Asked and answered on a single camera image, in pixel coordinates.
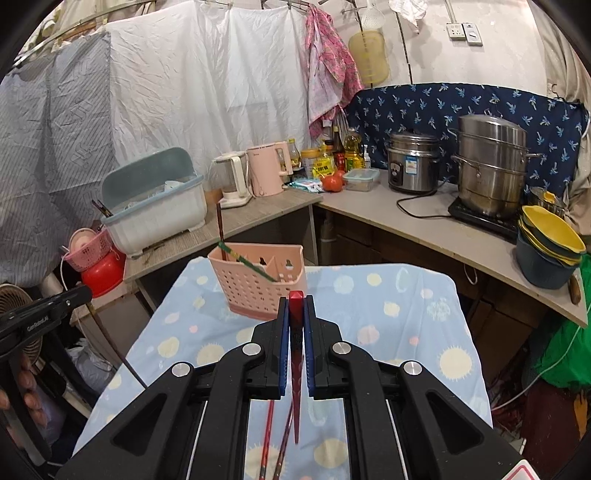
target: plastic lid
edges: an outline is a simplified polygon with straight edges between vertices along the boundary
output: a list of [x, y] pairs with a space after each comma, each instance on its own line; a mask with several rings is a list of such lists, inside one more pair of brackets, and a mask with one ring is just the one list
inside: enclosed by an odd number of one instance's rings
[[379, 170], [375, 168], [354, 168], [349, 170], [343, 178], [347, 181], [375, 181], [379, 177]]
[[320, 150], [317, 148], [309, 148], [308, 150], [302, 150], [300, 155], [303, 158], [316, 158], [318, 155], [320, 155]]

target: white kettle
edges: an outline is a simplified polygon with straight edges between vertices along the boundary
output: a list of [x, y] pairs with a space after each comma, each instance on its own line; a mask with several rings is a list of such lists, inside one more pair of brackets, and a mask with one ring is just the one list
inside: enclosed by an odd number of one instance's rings
[[252, 198], [248, 178], [248, 158], [246, 152], [229, 152], [213, 159], [212, 167], [222, 181], [223, 209], [241, 207]]

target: power cord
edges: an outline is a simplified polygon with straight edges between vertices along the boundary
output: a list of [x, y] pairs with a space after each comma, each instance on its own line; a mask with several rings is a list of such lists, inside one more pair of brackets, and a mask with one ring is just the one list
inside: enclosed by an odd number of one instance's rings
[[[589, 307], [587, 307], [587, 316], [589, 316], [589, 310], [591, 309], [591, 302], [589, 302]], [[517, 400], [520, 396], [522, 396], [525, 392], [527, 392], [531, 387], [533, 387], [533, 385], [541, 378], [542, 375], [544, 375], [546, 372], [552, 370], [556, 365], [558, 365], [563, 359], [564, 357], [567, 355], [567, 353], [570, 351], [570, 348], [573, 346], [574, 343], [574, 339], [577, 338], [577, 335], [579, 333], [579, 330], [581, 329], [581, 327], [577, 327], [577, 330], [575, 331], [572, 340], [569, 343], [568, 348], [566, 349], [565, 353], [563, 353], [563, 355], [556, 360], [556, 362], [554, 362], [552, 365], [550, 365], [548, 368], [546, 368], [544, 371], [540, 372], [538, 374], [537, 377], [534, 378], [534, 380], [532, 381], [532, 383], [530, 383], [527, 387], [525, 387], [521, 392], [519, 392], [515, 397], [513, 397], [512, 399], [510, 399], [509, 401], [506, 401], [505, 403], [492, 408], [491, 411], [497, 411], [500, 408], [506, 407], [509, 403], [512, 403], [513, 401]]]
[[402, 202], [406, 202], [408, 200], [415, 200], [415, 199], [419, 199], [419, 198], [423, 198], [423, 197], [430, 197], [431, 195], [435, 195], [437, 193], [437, 191], [439, 190], [439, 188], [443, 187], [446, 183], [447, 183], [447, 180], [444, 180], [441, 185], [436, 186], [430, 192], [415, 195], [413, 197], [407, 197], [405, 199], [398, 199], [398, 200], [396, 200], [396, 206], [398, 208], [400, 208], [408, 216], [413, 217], [413, 218], [448, 218], [448, 217], [451, 217], [451, 215], [415, 215], [413, 213], [410, 213], [406, 208], [404, 208], [402, 205], [400, 205]]

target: wooden stick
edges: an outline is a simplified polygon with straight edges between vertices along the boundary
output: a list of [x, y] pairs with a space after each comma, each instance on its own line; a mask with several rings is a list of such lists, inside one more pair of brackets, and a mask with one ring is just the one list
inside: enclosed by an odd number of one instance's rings
[[[220, 241], [224, 242], [223, 239], [223, 222], [222, 222], [222, 206], [219, 202], [216, 203], [216, 213], [217, 213], [217, 229], [220, 232]], [[226, 256], [226, 252], [222, 250], [222, 260], [227, 261], [228, 258]]]
[[269, 444], [271, 443], [271, 427], [273, 425], [273, 407], [275, 400], [269, 402], [267, 411], [267, 424], [265, 425], [265, 437], [262, 445], [261, 470], [259, 471], [259, 480], [265, 480], [267, 477], [267, 463], [269, 462]]
[[129, 370], [129, 372], [135, 377], [135, 379], [139, 382], [139, 384], [142, 387], [144, 387], [144, 389], [148, 388], [148, 385], [146, 385], [144, 383], [144, 381], [140, 378], [138, 373], [133, 369], [133, 367], [129, 364], [127, 359], [121, 354], [121, 352], [119, 351], [119, 349], [115, 345], [115, 342], [111, 338], [111, 335], [109, 335], [109, 332], [107, 331], [107, 329], [103, 325], [103, 322], [100, 321], [99, 314], [96, 312], [92, 303], [87, 303], [86, 308], [88, 308], [88, 311], [90, 312], [90, 315], [92, 316], [93, 320], [95, 321], [97, 327], [99, 328], [99, 330], [101, 331], [101, 333], [103, 334], [103, 336], [105, 337], [105, 339], [107, 340], [107, 342], [109, 343], [111, 348], [115, 351], [115, 353], [119, 357], [119, 360], [121, 360], [121, 362], [127, 367], [127, 370]]
[[273, 473], [273, 480], [279, 480], [281, 476], [281, 468], [283, 467], [283, 460], [285, 459], [285, 450], [287, 450], [287, 440], [290, 437], [292, 412], [294, 404], [291, 402], [290, 412], [287, 414], [287, 423], [283, 431], [283, 439], [281, 440], [281, 447], [279, 448], [279, 456], [277, 457], [277, 464], [275, 465], [275, 472]]

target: blue gripper pad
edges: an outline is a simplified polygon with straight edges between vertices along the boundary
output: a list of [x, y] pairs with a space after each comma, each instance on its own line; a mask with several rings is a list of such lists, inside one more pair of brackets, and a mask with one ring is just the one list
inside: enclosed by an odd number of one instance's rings
[[304, 356], [306, 357], [306, 378], [308, 380], [308, 395], [314, 396], [314, 348], [312, 345], [312, 329], [310, 327], [310, 311], [307, 298], [304, 299]]
[[290, 310], [287, 299], [283, 309], [283, 322], [281, 324], [281, 350], [279, 352], [279, 365], [281, 366], [279, 374], [279, 391], [281, 396], [285, 395], [285, 386], [287, 385], [287, 360], [289, 357], [289, 336], [290, 336]]

